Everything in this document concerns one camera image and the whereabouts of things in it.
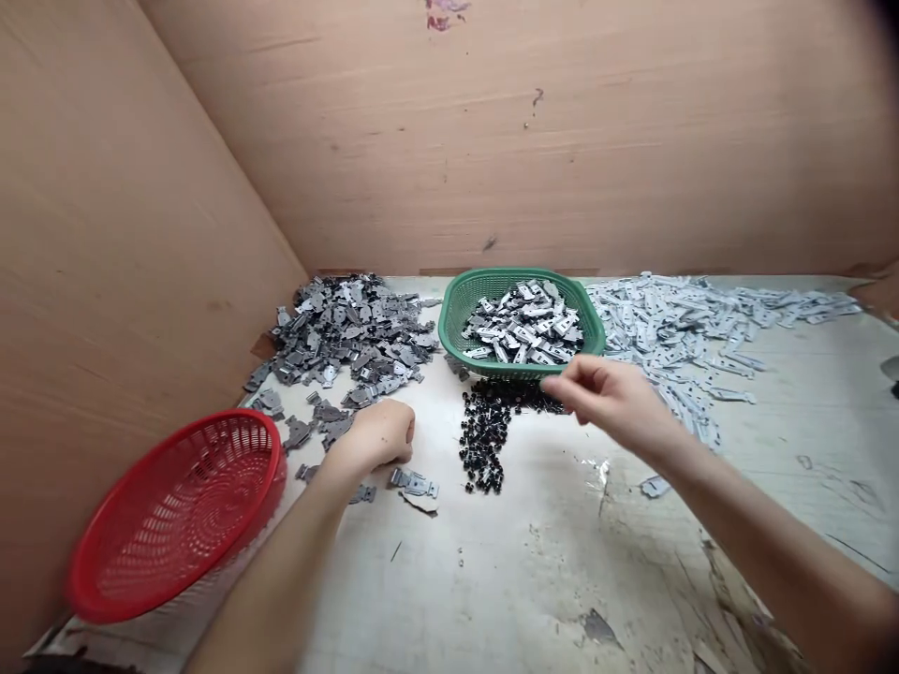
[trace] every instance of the basket rim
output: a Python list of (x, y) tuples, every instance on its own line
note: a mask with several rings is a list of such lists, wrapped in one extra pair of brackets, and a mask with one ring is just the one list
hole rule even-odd
[[(150, 595), (139, 602), (127, 603), (100, 598), (96, 588), (93, 587), (93, 579), (96, 575), (87, 573), (86, 559), (93, 551), (97, 538), (100, 535), (101, 527), (114, 509), (120, 496), (132, 485), (132, 483), (134, 483), (135, 480), (140, 479), (143, 469), (155, 462), (156, 459), (171, 445), (177, 444), (197, 429), (207, 426), (213, 421), (235, 417), (252, 418), (259, 421), (262, 426), (265, 427), (265, 430), (269, 433), (269, 436), (273, 441), (271, 456), (269, 457), (269, 466), (266, 470), (262, 488), (258, 491), (253, 504), (243, 515), (243, 526), (236, 527), (225, 539), (226, 544), (221, 546), (221, 550), (215, 555), (208, 557), (205, 564), (199, 566), (193, 574), (185, 577), (181, 582), (172, 584), (170, 589), (164, 593), (160, 592)], [(197, 419), (156, 444), (150, 451), (128, 468), (123, 476), (116, 480), (115, 484), (106, 496), (103, 497), (103, 500), (100, 502), (94, 515), (84, 528), (84, 532), (81, 534), (78, 545), (72, 553), (66, 580), (66, 600), (75, 610), (78, 617), (89, 623), (96, 624), (119, 623), (131, 620), (132, 618), (137, 618), (154, 608), (159, 608), (209, 573), (209, 571), (215, 568), (219, 562), (228, 557), (241, 536), (246, 532), (247, 527), (255, 521), (258, 516), (265, 501), (265, 497), (274, 483), (278, 463), (281, 459), (281, 451), (281, 435), (278, 432), (278, 428), (274, 424), (274, 421), (257, 410), (243, 408), (223, 410), (221, 412), (210, 414), (207, 417)]]
[[(478, 269), (472, 269), (468, 271), (463, 271), (461, 274), (456, 276), (452, 281), (449, 282), (447, 286), (447, 291), (443, 297), (443, 304), (440, 310), (440, 320), (437, 323), (437, 335), (440, 338), (440, 343), (447, 350), (451, 356), (460, 360), (469, 370), (475, 373), (484, 373), (485, 376), (503, 376), (506, 375), (514, 375), (514, 374), (528, 374), (528, 375), (536, 375), (540, 378), (546, 376), (552, 376), (555, 374), (561, 374), (565, 368), (567, 367), (565, 364), (563, 365), (535, 365), (532, 363), (525, 363), (521, 365), (515, 365), (513, 363), (501, 363), (495, 360), (477, 360), (472, 359), (466, 356), (459, 348), (457, 348), (452, 341), (450, 340), (450, 335), (447, 330), (447, 314), (449, 312), (450, 301), (452, 299), (452, 294), (456, 290), (458, 286), (460, 286), (464, 281), (467, 281), (469, 278), (473, 276), (486, 276), (486, 275), (499, 275), (499, 274), (517, 274), (521, 276), (528, 276), (531, 274), (541, 274), (550, 278), (557, 286), (565, 286), (572, 290), (575, 294), (579, 295), (579, 299), (581, 302), (588, 307), (593, 307), (593, 303), (590, 301), (590, 297), (587, 295), (587, 291), (584, 290), (583, 285), (574, 279), (571, 279), (563, 274), (557, 273), (552, 270), (544, 269), (542, 267), (481, 267)], [(585, 313), (583, 316), (584, 320), (588, 320), (594, 324), (594, 327), (597, 328), (597, 332), (599, 334), (598, 345), (595, 351), (582, 351), (582, 353), (593, 353), (600, 354), (605, 349), (606, 346), (606, 331), (602, 325), (602, 321), (599, 319), (596, 311), (592, 313)]]

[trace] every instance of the wooden board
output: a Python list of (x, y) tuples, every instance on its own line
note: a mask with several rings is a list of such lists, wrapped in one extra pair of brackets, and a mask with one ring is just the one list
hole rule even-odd
[(309, 270), (899, 255), (895, 76), (864, 3), (141, 5)]
[(305, 273), (140, 8), (0, 5), (0, 670), (112, 481), (235, 402)]

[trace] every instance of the plastic basket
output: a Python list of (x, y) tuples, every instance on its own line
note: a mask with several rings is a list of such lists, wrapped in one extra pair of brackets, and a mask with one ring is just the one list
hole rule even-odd
[(565, 298), (565, 304), (578, 310), (581, 318), (578, 326), (583, 332), (582, 353), (600, 354), (606, 346), (606, 333), (602, 328), (596, 309), (587, 297), (583, 286), (576, 281), (537, 267), (492, 267), (466, 271), (454, 278), (447, 288), (440, 312), (440, 323), (437, 331), (440, 342), (447, 352), (464, 363), (465, 367), (475, 374), (483, 376), (503, 377), (506, 379), (542, 379), (550, 374), (559, 374), (564, 365), (534, 365), (531, 363), (516, 365), (501, 363), (496, 360), (475, 360), (463, 352), (484, 344), (478, 339), (465, 339), (462, 330), (471, 316), (478, 300), (499, 300), (519, 281), (552, 281)]
[(271, 419), (228, 410), (181, 429), (116, 483), (76, 547), (66, 596), (90, 623), (157, 608), (229, 561), (284, 493)]

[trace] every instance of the green plastic basket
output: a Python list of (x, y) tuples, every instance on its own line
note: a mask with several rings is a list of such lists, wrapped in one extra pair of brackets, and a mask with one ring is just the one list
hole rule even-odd
[(471, 270), (456, 276), (447, 288), (440, 312), (440, 323), (437, 332), (443, 347), (454, 358), (464, 363), (465, 367), (475, 374), (502, 377), (505, 379), (542, 379), (551, 374), (559, 374), (565, 365), (516, 365), (501, 363), (496, 360), (475, 360), (463, 352), (477, 346), (483, 346), (480, 340), (465, 339), (462, 330), (471, 316), (478, 300), (499, 300), (519, 281), (552, 281), (559, 289), (565, 304), (578, 310), (580, 322), (578, 327), (583, 332), (582, 353), (600, 354), (606, 346), (606, 333), (602, 321), (597, 316), (593, 303), (587, 297), (583, 286), (553, 271), (537, 267), (492, 267), (489, 269)]

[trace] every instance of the red plastic basket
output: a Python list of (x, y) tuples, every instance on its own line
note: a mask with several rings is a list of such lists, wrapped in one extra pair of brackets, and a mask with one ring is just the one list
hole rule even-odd
[(97, 509), (69, 569), (75, 613), (117, 623), (165, 604), (258, 535), (286, 474), (278, 430), (260, 412), (228, 410), (182, 428)]

